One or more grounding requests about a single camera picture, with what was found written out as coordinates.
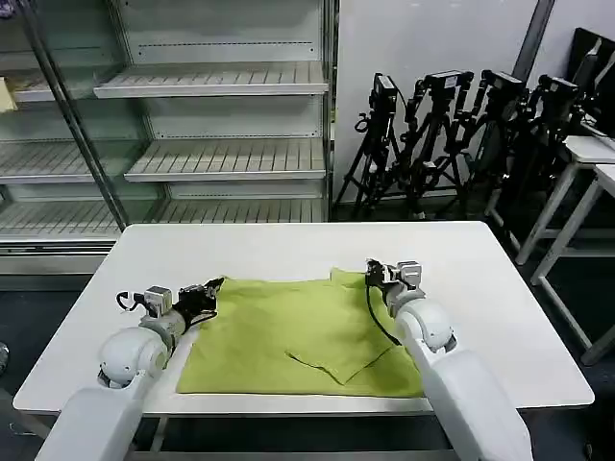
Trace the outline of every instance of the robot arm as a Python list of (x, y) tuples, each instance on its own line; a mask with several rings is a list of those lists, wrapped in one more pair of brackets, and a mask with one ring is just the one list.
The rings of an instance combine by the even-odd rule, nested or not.
[(529, 461), (528, 429), (479, 357), (457, 341), (444, 309), (419, 289), (421, 266), (368, 261), (395, 319), (398, 339), (414, 359), (426, 397), (461, 461)]
[(99, 353), (99, 385), (73, 395), (38, 452), (37, 461), (120, 461), (126, 456), (143, 414), (147, 392), (156, 382), (180, 337), (193, 325), (215, 316), (215, 296), (222, 279), (180, 291), (172, 304), (170, 290), (151, 287), (134, 294), (146, 311), (138, 327), (110, 337)]

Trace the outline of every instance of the wire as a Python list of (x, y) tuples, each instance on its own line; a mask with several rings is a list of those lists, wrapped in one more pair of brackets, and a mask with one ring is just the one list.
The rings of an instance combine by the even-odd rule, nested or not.
[(376, 324), (376, 326), (382, 331), (382, 333), (384, 333), (384, 335), (388, 339), (390, 339), (391, 343), (393, 343), (395, 346), (401, 346), (402, 343), (400, 343), (399, 340), (395, 336), (392, 336), (391, 334), (389, 334), (389, 332), (386, 331), (386, 329), (384, 329), (382, 324), (376, 318), (376, 314), (374, 313), (374, 308), (372, 307), (372, 300), (370, 300), (369, 298), (369, 285), (367, 284), (365, 285), (365, 299), (367, 300), (367, 307), (369, 308), (369, 315), (372, 316), (372, 320), (374, 320), (374, 323)]
[(400, 88), (397, 86), (397, 84), (395, 83), (395, 81), (391, 78), (391, 76), (388, 76), (388, 80), (391, 81), (391, 83), (395, 86), (395, 89), (397, 89), (397, 92), (400, 94), (400, 97), (402, 98), (402, 102), (404, 103), (404, 107), (407, 108), (407, 102), (406, 102), (406, 98), (404, 97), (404, 94), (402, 93), (402, 91), (400, 90)]

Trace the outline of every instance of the black tripod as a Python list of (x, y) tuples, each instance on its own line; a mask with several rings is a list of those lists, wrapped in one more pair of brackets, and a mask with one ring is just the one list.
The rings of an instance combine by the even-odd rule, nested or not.
[[(472, 111), (455, 111), (454, 127), (451, 129), (452, 139), (449, 139), (445, 148), (446, 152), (463, 155), (470, 176), (462, 186), (462, 191), (457, 192), (455, 198), (440, 209), (439, 213), (445, 212), (457, 201), (460, 201), (463, 216), (467, 216), (467, 197), (471, 194), (477, 183), (487, 180), (490, 189), (495, 187), (496, 182), (505, 175), (509, 158), (511, 134), (513, 125), (520, 119), (510, 121), (509, 113), (513, 105), (518, 105), (523, 99), (525, 83), (505, 74), (483, 70), (479, 83), (479, 90)], [(479, 117), (482, 110), (485, 95), (487, 105), (484, 114)], [(466, 150), (474, 136), (482, 127), (486, 127), (485, 136), (497, 134), (500, 145), (490, 158), (485, 155), (485, 148), (481, 146), (475, 159), (472, 159)], [(463, 137), (457, 140), (459, 127), (464, 129)]]
[[(344, 183), (333, 205), (333, 216), (339, 208), (350, 183), (357, 187), (357, 196), (352, 211), (352, 219), (357, 219), (360, 210), (366, 204), (374, 203), (377, 191), (382, 190), (385, 181), (386, 165), (388, 163), (389, 146), (392, 146), (396, 158), (399, 158), (399, 148), (393, 130), (393, 120), (397, 110), (397, 93), (399, 90), (388, 77), (383, 74), (374, 76), (374, 87), (370, 94), (369, 117), (364, 113), (355, 125), (359, 133), (365, 133), (358, 148), (353, 164), (344, 176)], [(355, 172), (364, 158), (360, 180), (355, 178)]]
[(529, 107), (542, 100), (542, 113), (526, 123), (513, 144), (514, 161), (509, 179), (503, 184), (500, 203), (516, 207), (529, 190), (548, 190), (564, 162), (563, 143), (571, 127), (580, 124), (582, 110), (578, 104), (578, 86), (543, 75), (533, 91)]
[[(444, 128), (447, 136), (447, 144), (449, 147), (453, 145), (450, 141), (456, 138), (459, 125), (456, 122), (453, 125), (451, 124), (448, 115), (449, 108), (451, 102), (455, 99), (456, 89), (459, 87), (455, 114), (462, 112), (466, 94), (473, 78), (474, 74), (472, 72), (452, 71), (428, 75), (419, 84), (418, 96), (415, 93), (413, 105), (411, 106), (414, 113), (411, 114), (411, 117), (406, 116), (406, 121), (408, 118), (412, 120), (408, 122), (408, 132), (403, 137), (406, 147), (402, 158), (405, 162), (400, 165), (401, 171), (398, 176), (398, 185), (406, 194), (407, 213), (413, 213), (419, 218), (424, 218), (425, 213), (419, 206), (419, 200), (423, 198), (428, 190), (453, 188), (457, 194), (462, 192), (463, 184), (456, 161), (458, 152), (454, 149), (449, 149), (446, 156), (437, 158), (435, 161), (432, 161), (432, 157), (435, 142), (442, 128)], [(416, 110), (427, 90), (430, 91), (432, 108), (431, 112), (425, 117), (421, 128), (417, 130)], [(427, 134), (421, 152), (414, 161), (411, 161), (412, 150), (423, 137), (425, 131), (427, 131)], [(449, 166), (453, 169), (452, 176), (447, 173)], [(453, 187), (437, 186), (442, 177), (449, 180)]]

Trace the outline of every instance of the white shelf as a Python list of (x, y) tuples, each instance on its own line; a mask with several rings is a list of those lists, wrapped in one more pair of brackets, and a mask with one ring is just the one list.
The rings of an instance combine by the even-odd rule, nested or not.
[(129, 67), (94, 88), (99, 98), (322, 94), (320, 61), (157, 64)]
[(119, 228), (103, 200), (14, 202), (0, 211), (0, 241), (116, 238)]
[[(67, 89), (73, 99), (90, 96), (92, 90), (109, 76), (108, 68), (68, 68), (62, 71)], [(17, 103), (54, 101), (54, 95), (42, 72), (38, 69), (6, 72), (12, 97)]]
[[(101, 163), (116, 176), (132, 163), (132, 141), (100, 141)], [(0, 184), (90, 182), (86, 161), (75, 142), (32, 141), (0, 143)]]
[(322, 199), (172, 200), (160, 223), (320, 223)]
[(129, 182), (312, 180), (325, 177), (322, 138), (154, 141)]

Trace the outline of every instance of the white table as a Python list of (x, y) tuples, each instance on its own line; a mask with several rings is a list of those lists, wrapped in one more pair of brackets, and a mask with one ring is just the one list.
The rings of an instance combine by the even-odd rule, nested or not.
[(568, 324), (571, 326), (580, 342), (585, 347), (585, 354), (581, 361), (585, 365), (593, 365), (607, 353), (615, 345), (615, 326), (605, 333), (598, 341), (592, 342), (583, 328), (578, 324), (572, 312), (566, 306), (566, 303), (559, 298), (554, 288), (547, 280), (547, 275), (555, 266), (555, 263), (563, 256), (585, 256), (585, 257), (615, 257), (615, 253), (608, 249), (594, 249), (592, 251), (576, 251), (568, 248), (568, 244), (573, 237), (578, 233), (578, 229), (583, 224), (583, 221), (591, 211), (596, 201), (600, 198), (603, 191), (607, 191), (611, 196), (615, 197), (615, 165), (596, 165), (596, 179), (590, 184), (582, 199), (578, 203), (575, 211), (570, 215), (566, 225), (559, 233), (559, 236), (554, 241), (553, 245), (547, 252), (545, 258), (540, 262), (536, 272), (531, 277), (533, 285), (542, 285), (549, 297), (555, 303), (564, 316)]
[[(96, 385), (97, 352), (141, 314), (116, 293), (157, 284), (177, 292), (220, 275), (301, 280), (365, 259), (423, 264), (421, 287), (452, 316), (519, 408), (588, 405), (594, 395), (573, 358), (488, 227), (464, 223), (138, 225), (129, 227), (52, 338), (14, 399), (15, 408), (56, 413)], [(425, 399), (181, 395), (175, 387), (195, 332), (182, 340), (145, 402), (146, 415), (389, 414), (431, 411)]]
[(529, 256), (536, 247), (538, 240), (557, 236), (559, 233), (559, 230), (548, 230), (547, 226), (566, 197), (568, 190), (577, 177), (578, 171), (581, 169), (591, 169), (601, 163), (615, 163), (615, 150), (597, 136), (598, 134), (595, 133), (594, 136), (568, 136), (566, 139), (566, 147), (570, 152), (572, 161), (557, 180), (549, 201), (521, 246), (515, 259), (517, 264), (523, 265), (528, 262)]

